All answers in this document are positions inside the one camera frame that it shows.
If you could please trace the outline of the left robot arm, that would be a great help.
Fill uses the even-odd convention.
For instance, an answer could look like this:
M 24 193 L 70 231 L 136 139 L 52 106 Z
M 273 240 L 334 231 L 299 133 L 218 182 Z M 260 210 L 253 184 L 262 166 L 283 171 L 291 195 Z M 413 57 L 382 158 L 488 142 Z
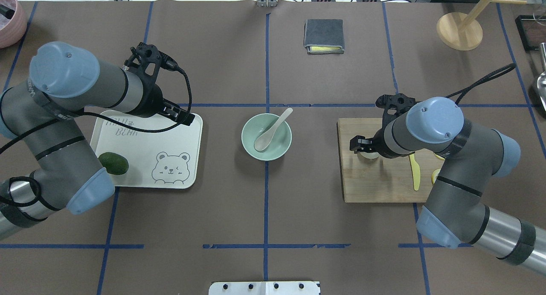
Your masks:
M 123 67 L 98 59 L 90 51 L 54 41 L 33 56 L 29 77 L 1 94 L 1 134 L 6 151 L 24 141 L 39 169 L 1 183 L 1 239 L 31 228 L 67 209 L 82 214 L 113 196 L 115 186 L 76 124 L 76 118 L 101 114 L 88 106 L 149 118 L 160 115 L 188 126 L 190 108 L 164 99 L 156 84 L 160 69 L 189 77 L 156 46 L 131 48 Z

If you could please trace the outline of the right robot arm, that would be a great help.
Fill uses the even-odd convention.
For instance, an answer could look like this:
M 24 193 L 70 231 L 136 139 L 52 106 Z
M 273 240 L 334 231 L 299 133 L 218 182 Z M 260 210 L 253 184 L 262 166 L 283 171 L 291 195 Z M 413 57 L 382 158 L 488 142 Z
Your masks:
M 381 128 L 371 138 L 353 137 L 351 151 L 394 159 L 427 149 L 444 159 L 416 223 L 419 233 L 445 248 L 466 243 L 544 275 L 544 229 L 481 202 L 490 178 L 507 176 L 519 163 L 519 144 L 466 119 L 449 98 L 382 95 L 376 106 L 384 110 Z

